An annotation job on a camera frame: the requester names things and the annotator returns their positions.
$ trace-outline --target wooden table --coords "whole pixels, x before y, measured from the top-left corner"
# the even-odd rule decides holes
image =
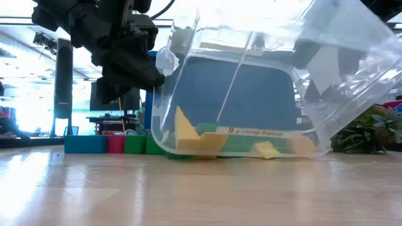
[[[402,154],[174,161],[0,152],[0,225],[402,225]]]

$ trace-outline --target white label strip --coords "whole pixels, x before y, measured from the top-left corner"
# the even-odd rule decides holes
[[[294,138],[298,132],[285,132],[285,131],[273,131],[267,129],[247,129],[247,128],[235,128],[235,127],[218,127],[216,129],[217,134],[229,134],[237,136],[256,136],[256,137],[277,137],[277,138]]]

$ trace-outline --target robotic arm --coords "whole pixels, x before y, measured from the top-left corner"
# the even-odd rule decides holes
[[[102,66],[97,97],[106,104],[131,87],[153,90],[163,84],[148,56],[158,28],[144,14],[152,0],[34,0],[32,22],[51,31],[63,28],[76,48],[85,47],[92,63]]]

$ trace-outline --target plastic container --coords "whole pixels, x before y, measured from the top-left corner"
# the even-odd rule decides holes
[[[170,153],[321,156],[402,79],[401,43],[358,0],[240,3],[176,3],[152,111]]]

